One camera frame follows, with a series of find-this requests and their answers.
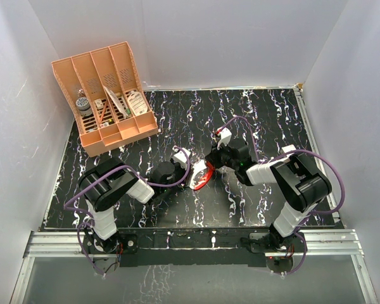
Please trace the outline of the steel key holder red handle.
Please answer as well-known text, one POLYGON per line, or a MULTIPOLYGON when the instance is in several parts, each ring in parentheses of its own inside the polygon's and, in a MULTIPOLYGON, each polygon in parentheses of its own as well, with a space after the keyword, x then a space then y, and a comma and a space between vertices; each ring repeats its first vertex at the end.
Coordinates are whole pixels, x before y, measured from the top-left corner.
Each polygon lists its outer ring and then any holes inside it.
POLYGON ((193 191, 199 191, 212 178, 215 169, 206 160, 199 160, 193 164, 191 173, 186 181, 186 187, 193 191))

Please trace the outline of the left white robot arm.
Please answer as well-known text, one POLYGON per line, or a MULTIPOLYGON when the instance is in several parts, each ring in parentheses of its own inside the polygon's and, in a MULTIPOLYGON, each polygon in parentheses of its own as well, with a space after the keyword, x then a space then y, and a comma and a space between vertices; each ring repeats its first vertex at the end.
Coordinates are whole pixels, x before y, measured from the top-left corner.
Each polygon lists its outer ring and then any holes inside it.
POLYGON ((112 158, 86 171, 78 181, 80 190, 86 190, 84 198, 94 219, 88 241, 103 253, 120 251, 127 243, 119 235, 114 219, 113 207, 117 201, 128 196, 144 205, 152 204, 183 185, 191 171, 187 161, 170 159, 161 162, 148 180, 143 181, 128 168, 114 172, 123 165, 112 158))

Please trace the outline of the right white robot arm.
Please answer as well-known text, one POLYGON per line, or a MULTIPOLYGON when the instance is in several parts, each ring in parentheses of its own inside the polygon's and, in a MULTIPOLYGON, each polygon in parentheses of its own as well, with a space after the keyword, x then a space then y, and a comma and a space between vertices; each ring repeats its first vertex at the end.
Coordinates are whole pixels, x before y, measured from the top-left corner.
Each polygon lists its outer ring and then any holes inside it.
POLYGON ((299 224, 332 191, 329 179, 304 150, 293 145, 281 149, 282 154, 265 163, 253 160, 246 141, 234 139, 229 144, 214 144, 205 156, 212 169, 229 167, 238 181, 246 186, 277 184, 286 202, 269 233, 256 240, 260 246, 284 251, 293 242, 299 224))

